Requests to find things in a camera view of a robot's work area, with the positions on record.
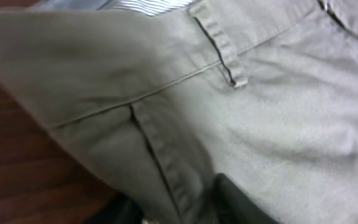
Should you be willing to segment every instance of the stitching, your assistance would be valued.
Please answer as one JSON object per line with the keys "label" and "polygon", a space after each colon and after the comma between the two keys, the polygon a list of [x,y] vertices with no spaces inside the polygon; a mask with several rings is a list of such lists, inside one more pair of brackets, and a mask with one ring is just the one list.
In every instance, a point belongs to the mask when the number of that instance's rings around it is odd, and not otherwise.
{"label": "stitching", "polygon": [[[263,44],[264,42],[266,42],[269,39],[275,37],[276,35],[281,34],[281,33],[285,32],[288,29],[291,29],[292,27],[294,27],[295,25],[299,24],[301,21],[306,19],[313,11],[314,11],[314,7],[312,7],[306,14],[304,14],[304,16],[301,19],[299,19],[299,20],[297,20],[295,22],[292,22],[292,23],[286,23],[286,24],[282,25],[280,27],[280,29],[278,29],[276,32],[271,32],[271,33],[267,34],[264,38],[259,39],[259,41],[257,41],[255,44],[250,45],[248,47],[245,47],[245,48],[243,48],[241,50],[238,50],[237,55],[241,56],[242,54],[244,54],[249,49],[252,49],[252,48],[254,48],[254,47],[256,47],[256,46],[258,46],[260,44]],[[206,66],[204,66],[203,68],[201,68],[199,70],[196,70],[196,71],[191,72],[191,73],[187,73],[186,75],[182,76],[181,78],[179,78],[179,79],[177,79],[175,81],[172,81],[172,82],[170,82],[170,83],[168,83],[166,85],[163,85],[163,86],[161,86],[159,88],[156,88],[155,90],[152,90],[152,91],[150,91],[148,93],[145,93],[145,94],[137,96],[137,97],[129,98],[128,100],[126,100],[126,101],[124,101],[122,103],[102,106],[102,107],[90,110],[87,113],[82,113],[82,114],[79,114],[79,115],[75,115],[73,118],[66,119],[66,120],[63,120],[63,121],[59,121],[59,122],[54,123],[54,124],[50,124],[50,125],[48,125],[46,127],[46,129],[59,128],[61,126],[68,125],[70,123],[74,123],[74,122],[79,121],[81,119],[86,119],[86,118],[88,118],[90,116],[93,116],[93,115],[96,115],[96,114],[99,114],[99,113],[103,113],[105,111],[117,108],[119,106],[126,105],[126,104],[129,104],[129,103],[133,103],[135,101],[141,100],[141,99],[143,99],[145,97],[148,97],[150,95],[156,94],[156,93],[162,91],[165,88],[168,88],[168,87],[170,87],[170,86],[172,86],[172,85],[174,85],[176,83],[179,83],[179,82],[181,82],[183,80],[186,80],[186,79],[188,79],[188,78],[190,78],[192,76],[195,76],[195,75],[197,75],[197,74],[199,74],[201,72],[204,72],[207,69],[212,68],[214,66],[217,66],[219,64],[222,64],[222,61],[218,60],[218,61],[209,63],[209,64],[207,64]]]}
{"label": "stitching", "polygon": [[167,149],[168,146],[166,144],[166,142],[164,142],[164,140],[161,138],[161,135],[159,134],[159,131],[157,130],[157,128],[155,128],[154,125],[152,125],[152,121],[151,119],[149,120],[149,126],[150,127],[153,127],[153,130],[154,132],[151,133],[151,135],[154,135],[157,137],[158,141],[161,142],[161,146],[160,146],[160,150],[164,150],[164,153],[166,153],[166,159],[168,159],[167,161],[167,164],[164,166],[164,168],[162,167],[162,169],[164,169],[164,173],[163,175],[165,176],[166,180],[167,180],[167,183],[168,183],[168,187],[170,188],[169,191],[171,192],[172,194],[172,197],[173,197],[173,203],[175,204],[175,207],[177,209],[177,212],[179,214],[179,217],[181,219],[181,222],[183,223],[183,218],[182,218],[182,215],[185,215],[186,211],[183,210],[183,208],[180,207],[180,204],[179,204],[179,200],[180,198],[177,197],[177,193],[178,192],[178,189],[180,189],[182,192],[184,192],[183,196],[187,198],[187,201],[189,202],[190,200],[188,199],[188,194],[186,194],[186,190],[183,189],[183,185],[181,184],[181,181],[178,179],[174,179],[172,177],[180,177],[178,171],[179,171],[179,168],[175,165],[174,161],[173,161],[173,157],[172,157],[172,153],[171,150]]}
{"label": "stitching", "polygon": [[76,121],[79,121],[79,120],[82,120],[82,119],[85,119],[85,118],[88,118],[90,116],[93,116],[95,114],[100,114],[100,113],[103,113],[105,111],[108,111],[108,110],[111,110],[111,109],[114,109],[114,108],[117,108],[119,106],[122,106],[122,105],[126,105],[126,104],[129,104],[129,103],[133,103],[135,101],[138,101],[138,100],[141,100],[145,97],[148,97],[150,95],[153,95],[155,93],[158,93],[164,89],[166,89],[167,87],[170,87],[176,83],[179,83],[183,80],[186,80],[188,78],[191,78],[192,76],[195,76],[201,72],[204,72],[212,67],[215,67],[217,65],[219,65],[221,63],[221,61],[215,61],[213,63],[209,63],[207,64],[205,67],[195,71],[195,72],[191,72],[191,73],[187,73],[186,75],[182,76],[181,78],[175,80],[175,81],[172,81],[166,85],[163,85],[159,88],[156,88],[148,93],[145,93],[143,95],[140,95],[140,96],[137,96],[137,97],[133,97],[133,98],[129,98],[128,100],[125,100],[125,102],[122,102],[122,103],[118,103],[118,104],[113,104],[113,105],[106,105],[106,106],[102,106],[102,107],[99,107],[99,108],[96,108],[96,109],[93,109],[93,110],[90,110],[88,111],[87,113],[82,113],[80,115],[76,115],[74,116],[73,118],[70,118],[70,119],[66,119],[66,120],[63,120],[63,121],[60,121],[60,122],[57,122],[57,123],[54,123],[54,124],[50,124],[48,127],[46,127],[46,129],[53,129],[53,128],[59,128],[59,127],[62,127],[62,126],[65,126],[67,124],[70,124],[70,123],[74,123]]}
{"label": "stitching", "polygon": [[145,111],[145,107],[142,106],[140,103],[138,103],[137,105],[130,103],[130,107],[132,110],[132,114],[134,115],[135,121],[139,125],[139,128],[143,132],[146,140],[149,142],[151,150],[150,153],[152,153],[152,157],[157,164],[158,171],[162,176],[165,188],[172,200],[172,204],[175,207],[175,210],[178,214],[178,218],[180,222],[183,223],[183,212],[182,209],[179,207],[178,199],[175,195],[175,186],[180,184],[180,182],[175,180],[172,181],[172,179],[168,178],[169,174],[171,174],[172,172],[177,172],[178,170],[174,167],[175,164],[173,162],[172,153],[169,153],[170,150],[166,150],[168,146],[161,138],[161,135],[157,128],[153,125],[153,121],[149,114]]}

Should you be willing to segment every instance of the khaki pants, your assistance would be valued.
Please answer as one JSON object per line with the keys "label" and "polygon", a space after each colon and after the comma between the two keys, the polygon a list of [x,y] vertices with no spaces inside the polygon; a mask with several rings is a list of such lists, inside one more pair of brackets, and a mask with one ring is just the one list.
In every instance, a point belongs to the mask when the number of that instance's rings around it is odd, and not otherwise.
{"label": "khaki pants", "polygon": [[216,223],[218,172],[280,223],[358,223],[358,11],[322,5],[0,11],[0,83],[163,224]]}

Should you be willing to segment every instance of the seam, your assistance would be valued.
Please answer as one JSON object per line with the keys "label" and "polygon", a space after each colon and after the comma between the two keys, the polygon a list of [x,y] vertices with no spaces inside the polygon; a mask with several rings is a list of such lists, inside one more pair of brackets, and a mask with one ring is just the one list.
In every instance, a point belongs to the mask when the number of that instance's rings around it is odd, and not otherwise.
{"label": "seam", "polygon": [[145,112],[144,106],[141,105],[139,106],[139,104],[136,106],[133,103],[129,103],[129,104],[132,110],[132,115],[137,125],[139,126],[139,129],[143,132],[143,135],[148,142],[148,145],[150,147],[150,153],[154,158],[154,161],[158,167],[160,175],[164,181],[165,188],[167,189],[167,192],[172,200],[172,204],[175,207],[175,210],[178,215],[178,219],[180,220],[181,223],[184,223],[183,221],[184,211],[179,206],[178,198],[175,195],[175,191],[177,192],[178,191],[177,189],[181,189],[181,192],[185,193],[185,190],[183,189],[181,181],[172,180],[172,178],[170,179],[168,177],[170,176],[170,177],[179,178],[180,176],[178,174],[179,169],[175,167],[172,153],[169,153],[171,152],[171,150],[167,149],[168,148],[167,143],[161,138],[161,135],[158,129],[155,127],[155,125],[153,125],[153,121],[150,118],[149,114]]}
{"label": "seam", "polygon": [[[358,64],[358,40],[351,34],[350,31],[347,30],[347,27],[345,27],[344,25],[342,26],[339,22],[335,21],[329,15],[326,16],[327,19],[332,22],[330,22],[331,28],[333,28],[334,31],[341,35],[342,41],[345,42],[346,49],[350,51],[350,57],[352,57],[354,61]],[[346,38],[351,39],[352,43],[347,42]]]}
{"label": "seam", "polygon": [[[281,26],[281,29],[279,29],[278,31],[276,32],[271,32],[269,34],[267,34],[264,38],[261,38],[259,39],[259,41],[257,41],[255,44],[252,44],[248,47],[245,47],[241,50],[238,50],[237,51],[237,55],[238,56],[241,56],[242,54],[244,54],[246,51],[260,45],[260,44],[263,44],[264,42],[268,41],[269,39],[271,38],[274,38],[275,36],[287,31],[288,29],[291,29],[292,27],[296,26],[297,24],[301,23],[305,18],[307,18],[312,12],[314,11],[314,7],[312,7],[301,19],[299,20],[296,20],[295,22],[293,23],[286,23],[284,25]],[[158,87],[150,92],[147,92],[143,95],[140,95],[140,96],[136,96],[136,97],[133,97],[133,98],[129,98],[128,100],[125,100],[124,102],[122,103],[117,103],[117,104],[112,104],[112,105],[106,105],[106,106],[102,106],[102,107],[99,107],[99,108],[96,108],[96,109],[93,109],[93,110],[90,110],[88,111],[87,113],[82,113],[80,115],[75,115],[73,118],[70,118],[70,119],[66,119],[66,120],[63,120],[63,121],[59,121],[59,122],[56,122],[56,123],[52,123],[50,125],[48,125],[46,127],[46,130],[48,129],[53,129],[53,128],[59,128],[59,127],[62,127],[62,126],[65,126],[65,125],[68,125],[70,123],[74,123],[76,121],[79,121],[79,120],[82,120],[82,119],[86,119],[90,116],[93,116],[93,115],[96,115],[96,114],[100,114],[100,113],[103,113],[105,111],[109,111],[111,109],[114,109],[114,108],[117,108],[119,106],[123,106],[123,105],[126,105],[126,104],[129,104],[129,103],[133,103],[135,101],[138,101],[138,100],[141,100],[145,97],[148,97],[150,95],[153,95],[153,94],[156,94],[174,84],[177,84],[183,80],[186,80],[188,78],[191,78],[192,76],[195,76],[201,72],[204,72],[212,67],[215,67],[219,64],[222,64],[222,61],[220,60],[217,60],[217,61],[214,61],[214,62],[211,62],[209,64],[207,64],[206,66],[204,66],[203,68],[199,69],[199,70],[196,70],[196,71],[193,71],[193,72],[190,72],[190,73],[187,73],[186,75],[182,76],[181,78],[177,79],[177,80],[174,80],[166,85],[163,85],[161,87]]]}
{"label": "seam", "polygon": [[150,92],[147,92],[147,93],[145,93],[143,95],[136,96],[136,97],[133,97],[133,98],[129,98],[128,100],[126,100],[125,102],[122,102],[122,103],[102,106],[102,107],[93,109],[93,110],[91,110],[91,111],[89,111],[87,113],[83,113],[81,115],[74,116],[74,118],[70,118],[70,119],[66,119],[66,120],[61,121],[61,122],[50,124],[50,125],[48,125],[48,127],[46,127],[46,129],[59,128],[59,127],[68,125],[70,123],[74,123],[76,121],[86,119],[86,118],[88,118],[90,116],[100,114],[100,113],[103,113],[105,111],[109,111],[111,109],[114,109],[114,108],[117,108],[117,107],[120,107],[120,106],[123,106],[123,105],[127,105],[129,103],[133,103],[135,101],[141,100],[141,99],[143,99],[145,97],[148,97],[150,95],[158,93],[158,92],[160,92],[160,91],[162,91],[162,90],[164,90],[164,89],[166,89],[166,88],[168,88],[168,87],[170,87],[170,86],[172,86],[172,85],[174,85],[176,83],[179,83],[179,82],[181,82],[183,80],[186,80],[186,79],[188,79],[190,77],[193,77],[193,76],[195,76],[195,75],[197,75],[197,74],[199,74],[201,72],[204,72],[204,71],[206,71],[206,70],[208,70],[208,69],[210,69],[212,67],[215,67],[215,66],[219,65],[220,63],[221,63],[221,61],[216,61],[216,62],[210,63],[210,64],[206,65],[205,67],[203,67],[203,68],[201,68],[201,69],[199,69],[199,70],[197,70],[195,72],[188,73],[188,74],[182,76],[181,78],[179,78],[179,79],[177,79],[175,81],[172,81],[172,82],[170,82],[170,83],[168,83],[166,85],[158,87],[158,88],[156,88],[156,89],[154,89],[154,90],[152,90]]}

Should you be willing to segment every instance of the black fabric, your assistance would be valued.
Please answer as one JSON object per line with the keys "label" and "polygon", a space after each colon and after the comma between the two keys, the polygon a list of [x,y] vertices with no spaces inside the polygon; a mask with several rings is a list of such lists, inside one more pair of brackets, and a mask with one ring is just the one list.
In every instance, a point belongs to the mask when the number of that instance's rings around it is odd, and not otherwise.
{"label": "black fabric", "polygon": [[119,194],[84,224],[141,224],[143,216],[135,202]]}
{"label": "black fabric", "polygon": [[278,224],[224,174],[219,174],[215,179],[213,201],[219,224]]}
{"label": "black fabric", "polygon": [[[278,224],[224,174],[216,176],[212,199],[219,224]],[[119,194],[84,224],[141,224],[143,217],[135,202]]]}

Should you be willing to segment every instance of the waistband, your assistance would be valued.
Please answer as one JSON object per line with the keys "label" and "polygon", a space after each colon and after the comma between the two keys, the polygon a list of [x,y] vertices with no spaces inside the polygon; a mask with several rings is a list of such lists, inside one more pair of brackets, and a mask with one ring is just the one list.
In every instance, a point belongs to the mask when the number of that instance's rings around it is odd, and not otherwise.
{"label": "waistband", "polygon": [[[243,75],[233,64],[236,55],[294,26],[317,5],[205,0],[155,17],[123,10],[0,11],[0,82],[52,128],[221,63],[235,79]],[[198,14],[200,7],[207,14]]]}

